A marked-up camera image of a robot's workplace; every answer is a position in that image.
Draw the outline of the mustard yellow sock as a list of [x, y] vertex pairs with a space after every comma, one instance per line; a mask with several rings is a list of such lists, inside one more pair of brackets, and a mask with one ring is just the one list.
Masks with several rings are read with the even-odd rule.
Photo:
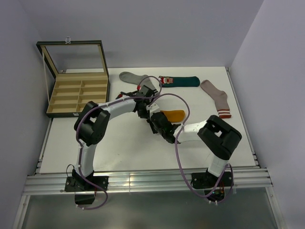
[[168, 121], [172, 123], [182, 122], [185, 118], [184, 110], [172, 110], [172, 111], [161, 110], [161, 112], [164, 113]]

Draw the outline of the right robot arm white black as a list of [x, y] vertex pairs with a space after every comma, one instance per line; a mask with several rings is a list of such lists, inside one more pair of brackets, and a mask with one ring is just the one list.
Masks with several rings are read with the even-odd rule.
[[223, 179], [222, 171], [239, 145], [241, 133], [216, 115], [194, 124], [172, 124], [162, 112], [154, 113], [148, 120], [152, 132], [160, 134], [170, 144], [203, 141], [213, 153], [206, 180], [217, 186]]

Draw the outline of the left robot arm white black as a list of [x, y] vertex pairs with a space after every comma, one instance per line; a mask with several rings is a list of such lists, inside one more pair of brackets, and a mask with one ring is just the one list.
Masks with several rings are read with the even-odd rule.
[[74, 124], [76, 140], [80, 149], [75, 172], [76, 186], [81, 190], [92, 187], [93, 160], [97, 144], [103, 139], [110, 120], [125, 114], [137, 113], [142, 119], [149, 119], [146, 106], [157, 94], [147, 86], [138, 86], [138, 90], [122, 93], [114, 101], [97, 104], [89, 101]]

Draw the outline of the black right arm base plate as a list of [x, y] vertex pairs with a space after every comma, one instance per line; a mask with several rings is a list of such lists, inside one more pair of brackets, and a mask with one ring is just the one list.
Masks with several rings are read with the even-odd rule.
[[[218, 180], [218, 177], [215, 177], [207, 172], [191, 173], [191, 177], [191, 186], [194, 189], [213, 188]], [[231, 172], [225, 172], [217, 187], [230, 187], [232, 180]]]

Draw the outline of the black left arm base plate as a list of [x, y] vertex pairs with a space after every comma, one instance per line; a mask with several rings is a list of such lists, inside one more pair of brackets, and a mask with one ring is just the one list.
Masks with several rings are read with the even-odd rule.
[[84, 191], [99, 191], [96, 186], [107, 190], [108, 188], [108, 176], [92, 176], [88, 180], [90, 183], [85, 181], [82, 177], [67, 177], [65, 183], [65, 192], [84, 192]]

